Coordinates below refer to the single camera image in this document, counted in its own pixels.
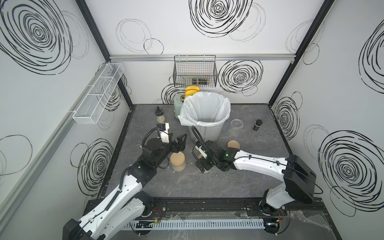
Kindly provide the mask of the glass rice jar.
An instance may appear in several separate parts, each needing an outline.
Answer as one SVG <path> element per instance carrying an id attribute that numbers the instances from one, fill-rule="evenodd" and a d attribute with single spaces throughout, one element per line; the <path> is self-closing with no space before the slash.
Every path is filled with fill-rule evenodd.
<path id="1" fill-rule="evenodd" d="M 233 119 L 230 123 L 230 128 L 229 128 L 230 135 L 234 137 L 239 136 L 243 127 L 244 127 L 244 123 L 242 120 Z"/>

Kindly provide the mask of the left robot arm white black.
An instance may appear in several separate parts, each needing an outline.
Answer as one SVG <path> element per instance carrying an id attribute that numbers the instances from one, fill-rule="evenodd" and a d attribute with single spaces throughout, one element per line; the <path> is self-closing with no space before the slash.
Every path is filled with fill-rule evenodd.
<path id="1" fill-rule="evenodd" d="M 170 153 L 186 148 L 187 135 L 168 143 L 160 138 L 142 141 L 142 154 L 132 166 L 126 168 L 119 185 L 80 220 L 69 220 L 63 227 L 64 240 L 110 240 L 125 225 L 140 216 L 149 216 L 153 210 L 153 198 L 142 189 L 156 175 L 160 164 Z"/>

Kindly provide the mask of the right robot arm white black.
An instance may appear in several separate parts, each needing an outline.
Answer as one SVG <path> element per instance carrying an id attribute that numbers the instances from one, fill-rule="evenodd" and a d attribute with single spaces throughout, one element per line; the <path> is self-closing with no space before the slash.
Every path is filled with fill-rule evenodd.
<path id="1" fill-rule="evenodd" d="M 282 206 L 297 201 L 311 204 L 314 200 L 316 174 L 296 155 L 288 158 L 272 158 L 247 153 L 243 150 L 223 149 L 212 141 L 204 144 L 196 141 L 194 149 L 201 157 L 195 157 L 196 166 L 204 173 L 212 167 L 223 172 L 229 170 L 251 171 L 267 175 L 281 181 L 277 187 L 267 189 L 256 206 L 258 212 L 266 216 L 278 213 Z"/>

